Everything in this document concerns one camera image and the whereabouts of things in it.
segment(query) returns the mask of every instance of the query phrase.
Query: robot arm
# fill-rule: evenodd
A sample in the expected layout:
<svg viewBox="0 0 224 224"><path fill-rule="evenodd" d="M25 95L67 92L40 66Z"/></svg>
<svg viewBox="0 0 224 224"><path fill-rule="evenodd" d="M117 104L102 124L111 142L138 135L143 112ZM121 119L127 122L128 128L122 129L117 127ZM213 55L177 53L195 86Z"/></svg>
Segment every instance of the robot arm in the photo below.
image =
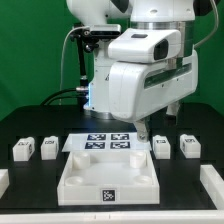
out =
<svg viewBox="0 0 224 224"><path fill-rule="evenodd" d="M141 133L139 140L147 141L144 119L197 87L193 22L198 1L67 0L73 15L90 26L90 37L99 35L94 79L84 108L97 117L112 114L134 123ZM104 41L102 34L117 30L106 25L107 18L126 17L131 28Z"/></svg>

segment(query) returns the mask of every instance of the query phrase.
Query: green backdrop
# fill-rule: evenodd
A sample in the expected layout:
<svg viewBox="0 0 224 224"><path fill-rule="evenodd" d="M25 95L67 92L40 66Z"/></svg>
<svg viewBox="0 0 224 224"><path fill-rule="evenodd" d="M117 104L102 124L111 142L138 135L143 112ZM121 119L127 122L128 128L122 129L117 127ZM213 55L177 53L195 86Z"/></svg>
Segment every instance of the green backdrop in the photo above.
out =
<svg viewBox="0 0 224 224"><path fill-rule="evenodd" d="M0 119L17 107L38 105L59 90L61 51L73 23L65 0L0 0ZM224 114L224 2L220 27L199 50L199 86L187 102L202 102ZM213 14L196 18L195 42L213 29ZM64 88L79 83L75 44L65 55ZM92 76L92 57L86 56Z"/></svg>

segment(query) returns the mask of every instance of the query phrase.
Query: white cube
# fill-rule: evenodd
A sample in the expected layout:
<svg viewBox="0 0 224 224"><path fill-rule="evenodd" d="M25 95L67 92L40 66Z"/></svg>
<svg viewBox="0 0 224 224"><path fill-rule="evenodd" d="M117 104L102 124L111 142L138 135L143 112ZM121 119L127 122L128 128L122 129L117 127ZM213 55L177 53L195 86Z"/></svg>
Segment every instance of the white cube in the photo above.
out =
<svg viewBox="0 0 224 224"><path fill-rule="evenodd" d="M56 159L58 154L58 137L51 136L45 138L41 145L41 158L42 160Z"/></svg>
<svg viewBox="0 0 224 224"><path fill-rule="evenodd" d="M0 198L5 193L6 189L9 186L9 174L8 170L0 170Z"/></svg>
<svg viewBox="0 0 224 224"><path fill-rule="evenodd" d="M28 161L35 151L34 138L21 138L13 147L14 161Z"/></svg>
<svg viewBox="0 0 224 224"><path fill-rule="evenodd" d="M180 136L180 149L187 159L201 157L201 144L193 135Z"/></svg>
<svg viewBox="0 0 224 224"><path fill-rule="evenodd" d="M156 159L170 159L170 143L165 136L153 137L153 151Z"/></svg>

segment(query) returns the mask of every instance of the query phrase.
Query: black tabletop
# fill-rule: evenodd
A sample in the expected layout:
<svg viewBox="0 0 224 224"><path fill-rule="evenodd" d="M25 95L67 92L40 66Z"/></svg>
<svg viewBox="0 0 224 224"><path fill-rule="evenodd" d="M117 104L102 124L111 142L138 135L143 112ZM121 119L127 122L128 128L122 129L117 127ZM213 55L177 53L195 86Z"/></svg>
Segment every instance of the black tabletop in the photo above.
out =
<svg viewBox="0 0 224 224"><path fill-rule="evenodd" d="M224 175L224 117L206 104L184 104L177 125L165 122L165 111L151 116L151 136L166 136L171 159L156 160L160 184L159 205L58 206L57 185L68 153L62 147L70 133L132 132L132 124L85 116L77 106L28 106L18 108L0 122L0 169L8 169L10 185L0 199L0 214L206 210L216 209L200 183L200 165L212 164ZM185 159L180 135L194 135L202 145L200 159ZM58 136L56 160L42 161L40 146L45 137ZM34 137L35 152L28 162L14 162L12 148L20 138Z"/></svg>

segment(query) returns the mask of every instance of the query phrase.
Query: white plastic block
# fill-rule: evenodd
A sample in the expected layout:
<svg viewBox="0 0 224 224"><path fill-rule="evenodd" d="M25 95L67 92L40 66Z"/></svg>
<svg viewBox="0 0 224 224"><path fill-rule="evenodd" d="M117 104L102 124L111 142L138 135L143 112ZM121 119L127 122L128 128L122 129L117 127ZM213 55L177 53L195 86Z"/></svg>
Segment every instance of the white plastic block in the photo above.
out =
<svg viewBox="0 0 224 224"><path fill-rule="evenodd" d="M224 181L212 165L202 165L200 181L219 210L224 210Z"/></svg>
<svg viewBox="0 0 224 224"><path fill-rule="evenodd" d="M28 161L35 151L35 140L32 137L21 138L13 147L14 161Z"/></svg>
<svg viewBox="0 0 224 224"><path fill-rule="evenodd" d="M193 135L180 136L180 149L187 159L201 157L201 144Z"/></svg>
<svg viewBox="0 0 224 224"><path fill-rule="evenodd" d="M58 204L159 204L159 183L150 143L136 133L72 134L72 150L58 184Z"/></svg>
<svg viewBox="0 0 224 224"><path fill-rule="evenodd" d="M153 137L153 151L156 159L170 159L170 143L165 136Z"/></svg>
<svg viewBox="0 0 224 224"><path fill-rule="evenodd" d="M56 159L58 154L58 137L51 136L45 138L41 145L42 160Z"/></svg>
<svg viewBox="0 0 224 224"><path fill-rule="evenodd" d="M8 170L0 170L0 198L5 193L6 189L9 186L9 174Z"/></svg>

